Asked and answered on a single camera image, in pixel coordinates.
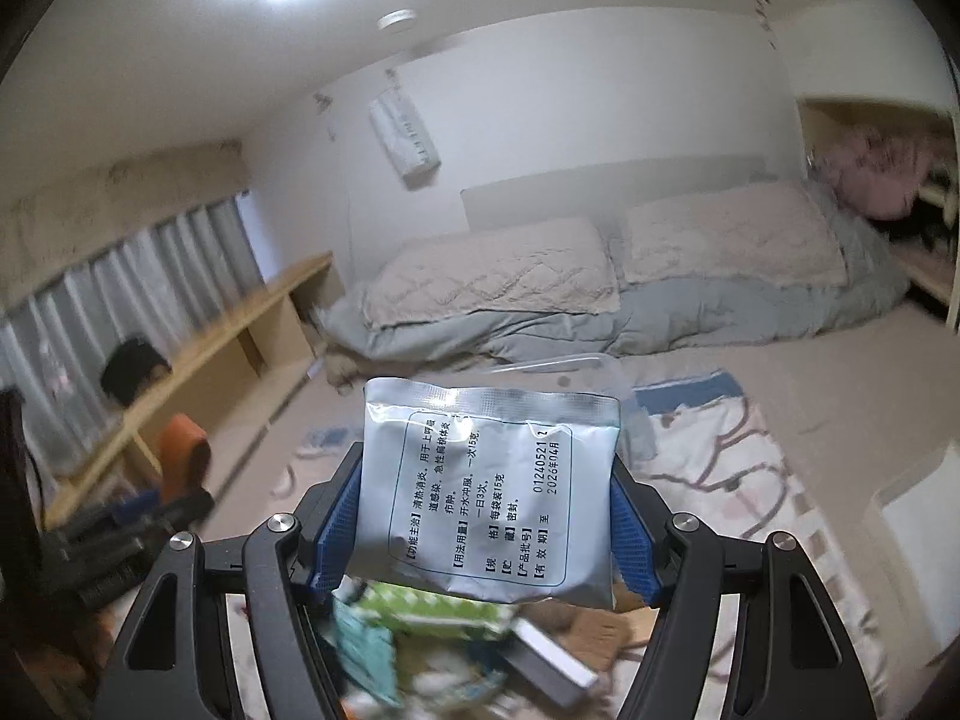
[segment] headboard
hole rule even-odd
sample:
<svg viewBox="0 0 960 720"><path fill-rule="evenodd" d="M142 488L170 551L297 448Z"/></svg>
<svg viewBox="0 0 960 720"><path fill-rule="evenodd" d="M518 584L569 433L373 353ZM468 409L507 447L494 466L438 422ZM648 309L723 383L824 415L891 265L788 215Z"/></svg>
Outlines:
<svg viewBox="0 0 960 720"><path fill-rule="evenodd" d="M625 209L642 201L773 177L755 154L662 157L508 178L464 189L460 196L472 231L586 217L606 235L618 228Z"/></svg>

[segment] pillow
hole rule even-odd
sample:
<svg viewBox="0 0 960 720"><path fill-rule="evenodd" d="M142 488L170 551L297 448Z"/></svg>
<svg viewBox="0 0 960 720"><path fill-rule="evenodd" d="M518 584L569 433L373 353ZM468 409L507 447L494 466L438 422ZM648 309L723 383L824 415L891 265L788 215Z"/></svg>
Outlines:
<svg viewBox="0 0 960 720"><path fill-rule="evenodd" d="M666 197L627 211L631 284L675 276L746 276L778 287L843 287L847 267L800 183L774 181Z"/></svg>
<svg viewBox="0 0 960 720"><path fill-rule="evenodd" d="M610 261L613 263L613 275L616 276L616 285L620 288L621 292L622 290L630 289L630 282L627 281L626 276L623 274L623 251L626 247L626 242L624 242L623 238L626 234L626 230L618 226L608 233L606 237L607 256L610 257Z"/></svg>
<svg viewBox="0 0 960 720"><path fill-rule="evenodd" d="M407 245L368 287L373 329L473 311L602 314L620 308L613 265L583 218Z"/></svg>

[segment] gray curtain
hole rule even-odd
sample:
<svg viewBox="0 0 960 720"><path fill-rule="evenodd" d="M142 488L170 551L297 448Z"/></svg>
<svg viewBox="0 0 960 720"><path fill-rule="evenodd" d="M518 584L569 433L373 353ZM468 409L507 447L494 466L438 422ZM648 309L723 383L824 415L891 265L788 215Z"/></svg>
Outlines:
<svg viewBox="0 0 960 720"><path fill-rule="evenodd" d="M117 344L141 335L173 360L261 283L236 201L227 199L141 230L0 317L0 385L24 396L24 433L45 493L120 419L100 389Z"/></svg>

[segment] ceiling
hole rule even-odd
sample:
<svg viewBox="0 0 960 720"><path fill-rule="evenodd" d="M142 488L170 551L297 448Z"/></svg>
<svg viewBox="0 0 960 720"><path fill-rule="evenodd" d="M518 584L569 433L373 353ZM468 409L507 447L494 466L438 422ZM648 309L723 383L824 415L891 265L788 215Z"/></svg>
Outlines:
<svg viewBox="0 0 960 720"><path fill-rule="evenodd" d="M443 35L604 5L752 12L751 0L55 0L0 83L0 202L91 165L242 136L292 95ZM413 29L377 32L407 7Z"/></svg>

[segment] metal screw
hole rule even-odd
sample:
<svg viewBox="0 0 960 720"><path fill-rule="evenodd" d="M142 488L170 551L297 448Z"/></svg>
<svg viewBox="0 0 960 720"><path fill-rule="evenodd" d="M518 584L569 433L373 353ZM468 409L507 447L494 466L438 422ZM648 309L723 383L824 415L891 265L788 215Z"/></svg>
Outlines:
<svg viewBox="0 0 960 720"><path fill-rule="evenodd" d="M673 527L684 533L693 533L700 526L700 521L693 514L680 512L673 515Z"/></svg>
<svg viewBox="0 0 960 720"><path fill-rule="evenodd" d="M170 548L175 549L178 552L181 552L182 550L187 549L192 544L193 544L193 533L180 531L179 533L174 533L173 536L170 536Z"/></svg>
<svg viewBox="0 0 960 720"><path fill-rule="evenodd" d="M294 525L296 525L296 517L286 512L272 514L270 519L267 520L267 528L274 533L286 533Z"/></svg>
<svg viewBox="0 0 960 720"><path fill-rule="evenodd" d="M776 531L770 541L774 542L776 549L782 549L784 552L797 548L797 540L784 531Z"/></svg>

